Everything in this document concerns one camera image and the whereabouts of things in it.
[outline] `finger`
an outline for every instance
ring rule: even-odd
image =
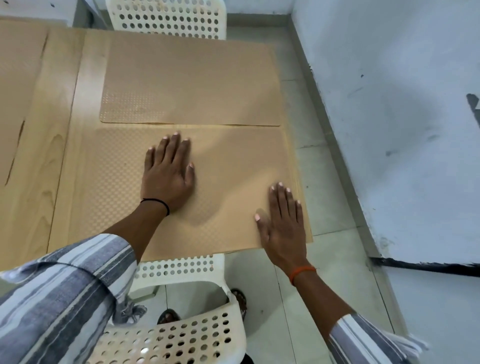
[[[287,199],[288,214],[293,220],[297,219],[297,208],[295,207],[295,200],[293,199],[292,190],[287,188],[285,190],[285,198]]]
[[[303,226],[303,210],[302,210],[302,207],[301,207],[301,203],[300,203],[300,200],[297,200],[295,202],[295,206],[297,208],[297,222]]]
[[[288,204],[287,198],[285,197],[285,187],[283,186],[282,182],[278,183],[278,205],[280,206],[280,215],[282,218],[286,218],[288,216]]]
[[[170,143],[167,145],[167,148],[165,149],[165,157],[163,158],[163,161],[165,163],[171,163],[173,161],[173,158],[175,157],[175,153],[177,152],[177,148],[179,145],[179,139],[180,139],[179,133],[174,133],[170,138]]]
[[[158,144],[158,147],[155,150],[154,164],[162,163],[163,157],[165,156],[165,148],[167,148],[169,141],[170,141],[170,138],[168,137],[168,135],[165,135],[163,139],[160,141],[160,144]]]
[[[190,190],[193,190],[195,187],[195,166],[193,163],[190,163],[185,171],[185,185]]]
[[[144,173],[147,173],[153,166],[155,147],[151,146],[145,153]]]
[[[268,204],[270,206],[270,218],[272,219],[272,223],[275,224],[282,219],[275,186],[270,187],[268,190]]]
[[[255,214],[255,221],[257,222],[258,232],[260,233],[260,240],[262,246],[270,240],[270,221],[266,218],[260,218],[259,214]]]
[[[177,149],[177,152],[175,153],[175,157],[173,158],[172,164],[178,168],[178,170],[181,169],[182,166],[185,165],[185,159],[188,155],[188,150],[190,149],[190,139],[184,139],[180,145],[179,148]]]

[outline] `white plastic chair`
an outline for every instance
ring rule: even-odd
[[[223,0],[107,0],[114,30],[227,39]]]
[[[154,328],[107,327],[89,364],[239,364],[247,340],[235,295],[225,278],[225,255],[140,263],[129,295],[163,284],[208,281],[229,303],[205,314]]]

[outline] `black wristband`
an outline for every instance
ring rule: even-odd
[[[167,209],[167,215],[166,216],[170,215],[170,208],[168,207],[168,205],[166,204],[165,201],[159,200],[158,198],[144,198],[142,201],[140,201],[140,203],[142,203],[143,201],[157,201],[157,202],[161,203]]]

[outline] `beige placemat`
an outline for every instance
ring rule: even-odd
[[[80,233],[101,232],[140,201],[144,155],[176,129],[118,125],[96,131]],[[159,260],[260,247],[253,216],[268,211],[273,181],[290,185],[287,151],[279,127],[180,128],[192,139],[197,185],[187,205],[167,217],[142,260]]]
[[[272,50],[265,44],[117,32],[100,120],[281,125]]]
[[[6,184],[32,101],[48,28],[0,21],[0,183]]]

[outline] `striped shirt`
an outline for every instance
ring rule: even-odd
[[[17,286],[0,298],[1,362],[85,363],[110,318],[134,324],[145,314],[127,297],[136,268],[124,239],[100,234],[2,272]],[[348,315],[332,330],[329,348],[338,364],[408,363],[395,335],[387,335]]]

